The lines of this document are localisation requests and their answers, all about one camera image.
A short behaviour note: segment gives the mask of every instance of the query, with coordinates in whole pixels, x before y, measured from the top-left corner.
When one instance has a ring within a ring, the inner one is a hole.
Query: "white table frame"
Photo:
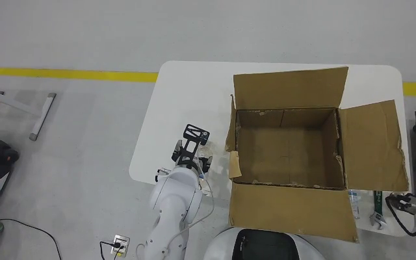
[[[0,92],[0,103],[4,103],[16,109],[19,109],[24,112],[28,112],[29,114],[39,117],[39,119],[37,119],[35,125],[33,126],[32,132],[29,135],[30,140],[36,141],[38,139],[40,129],[42,128],[42,125],[44,124],[47,113],[49,112],[52,102],[56,96],[57,96],[56,93],[49,93],[46,97],[42,110],[34,109],[33,107],[23,104],[22,102],[9,98],[5,96],[5,93],[3,91]]]

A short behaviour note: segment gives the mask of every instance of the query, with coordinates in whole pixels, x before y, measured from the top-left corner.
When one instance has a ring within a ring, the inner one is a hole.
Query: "cardboard box flap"
[[[229,153],[229,170],[228,177],[230,179],[241,177],[239,153],[237,151],[231,151]]]
[[[340,110],[349,189],[407,191],[394,100]]]
[[[233,183],[231,192],[232,226],[358,241],[347,190]]]
[[[226,139],[226,151],[235,150],[235,118],[236,111],[234,106],[234,97],[231,95],[231,119],[229,121],[228,134]]]
[[[348,67],[234,75],[237,109],[338,107]]]

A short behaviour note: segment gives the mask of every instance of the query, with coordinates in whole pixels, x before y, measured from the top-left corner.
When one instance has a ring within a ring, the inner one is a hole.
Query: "white cable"
[[[198,149],[196,150],[196,156],[197,156],[197,160],[198,160],[198,166],[200,167],[200,169],[201,169],[201,172],[202,172],[202,167],[201,167],[201,163],[200,163],[200,147],[198,147]],[[209,192],[211,193],[211,199],[212,199],[212,201],[213,201],[213,208],[211,209],[211,212],[210,213],[208,213],[208,215],[207,216],[205,216],[205,217],[203,217],[203,218],[201,218],[200,220],[198,220],[197,222],[195,222],[195,223],[192,223],[191,225],[189,225],[187,228],[185,228],[184,230],[182,230],[181,232],[179,232],[178,234],[176,234],[176,235],[174,235],[170,240],[169,240],[169,243],[168,243],[168,246],[166,247],[167,249],[168,249],[168,251],[169,251],[169,246],[170,246],[170,243],[172,243],[172,241],[178,236],[178,235],[180,235],[180,234],[182,234],[183,232],[185,232],[186,230],[189,230],[191,227],[193,227],[193,226],[195,226],[196,224],[198,224],[198,223],[200,223],[202,220],[204,220],[204,219],[206,219],[207,217],[209,217],[213,212],[214,212],[214,208],[215,208],[215,202],[214,202],[214,194],[213,194],[213,190],[211,189],[211,186],[210,186],[210,184],[209,184],[209,182],[208,182],[208,180],[205,178],[205,174],[202,172],[202,175],[203,175],[203,179],[207,182],[207,184],[208,184],[208,187],[209,187]]]
[[[144,244],[141,244],[141,243],[140,243],[140,244],[138,244],[138,245],[136,246],[136,259],[137,259],[137,260],[140,260],[140,259],[138,258],[138,253],[137,253],[137,250],[138,250],[138,247],[139,247],[139,246],[143,246],[143,248],[145,247],[145,246],[144,246]]]

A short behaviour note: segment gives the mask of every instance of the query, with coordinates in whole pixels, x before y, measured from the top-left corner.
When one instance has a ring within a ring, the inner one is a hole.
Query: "cable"
[[[31,226],[31,225],[25,224],[23,222],[20,222],[19,220],[14,220],[14,219],[11,219],[11,218],[2,218],[2,219],[0,219],[0,221],[5,221],[5,220],[17,222],[17,223],[19,223],[21,225],[24,225],[24,226],[27,226],[29,228],[33,228],[33,229],[39,230],[39,231],[45,233],[46,235],[50,236],[51,239],[53,240],[53,242],[55,243],[55,246],[57,247],[57,252],[58,252],[59,260],[62,260],[62,257],[60,256],[60,251],[59,251],[58,243],[57,243],[57,241],[55,240],[55,238],[51,234],[49,234],[48,232],[46,232],[46,231],[44,231],[44,230],[42,230],[42,229],[40,229],[38,227],[34,227],[34,226]]]
[[[143,247],[145,247],[145,246],[144,246],[144,244],[142,244],[142,243],[140,243],[140,244],[138,244],[138,245],[136,246],[136,259],[137,259],[137,260],[140,260],[140,259],[138,258],[138,253],[137,253],[137,250],[138,250],[138,247],[139,247],[139,246],[143,246]]]
[[[385,197],[385,203],[387,204],[388,208],[391,211],[391,214],[393,215],[393,217],[396,219],[397,223],[399,224],[399,226],[404,230],[404,232],[406,232],[406,234],[408,234],[410,237],[416,237],[416,232],[410,232],[404,225],[403,223],[398,219],[397,214],[395,213],[395,211],[393,210],[393,208],[390,205],[390,196]]]
[[[114,256],[114,260],[116,260],[117,255],[118,255],[118,252],[120,251],[120,249],[123,249],[123,248],[124,248],[124,246],[121,246],[121,247],[119,247],[119,248],[118,248],[117,253],[116,253],[116,255]]]
[[[198,147],[198,149],[196,150],[196,156],[197,156],[197,159],[198,159],[198,166],[200,167],[200,169],[202,169],[202,167],[201,167],[201,162],[200,162],[200,147]],[[200,220],[198,220],[197,222],[195,222],[195,223],[192,223],[191,225],[189,225],[187,228],[185,228],[184,230],[182,230],[182,231],[180,231],[179,233],[177,233],[176,235],[174,235],[170,240],[169,240],[169,243],[168,243],[168,246],[166,247],[167,249],[168,249],[168,251],[169,251],[169,246],[170,246],[170,243],[172,243],[172,241],[178,236],[178,235],[180,235],[180,234],[182,234],[183,232],[185,232],[186,230],[189,230],[191,227],[193,227],[193,226],[195,226],[196,224],[198,224],[198,223],[200,223],[202,220],[204,220],[204,219],[206,219],[207,217],[209,217],[213,212],[214,212],[214,208],[215,208],[215,202],[214,202],[214,194],[213,194],[213,190],[211,189],[211,186],[210,186],[210,184],[209,184],[209,182],[208,182],[208,180],[205,178],[205,174],[202,172],[202,174],[203,174],[203,179],[207,182],[207,184],[208,184],[208,187],[209,187],[209,192],[211,193],[211,199],[212,199],[212,201],[213,201],[213,208],[211,209],[211,212],[210,213],[208,213],[208,215],[206,215],[205,217],[203,217],[203,218],[201,218]]]
[[[114,244],[111,244],[111,243],[108,243],[108,242],[100,241],[99,242],[99,250],[101,252],[102,260],[105,260],[104,255],[103,255],[103,244],[108,244],[109,246],[112,246],[113,248],[118,248],[118,249],[124,248],[124,246],[121,246],[121,244],[119,242],[115,242]]]

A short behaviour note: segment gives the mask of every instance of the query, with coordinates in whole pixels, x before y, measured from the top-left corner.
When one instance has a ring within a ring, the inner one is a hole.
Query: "power outlet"
[[[129,248],[130,238],[116,235],[113,242],[119,242],[124,248],[119,250],[119,248],[111,247],[111,254],[117,254],[118,257],[125,257],[127,255],[127,249]]]

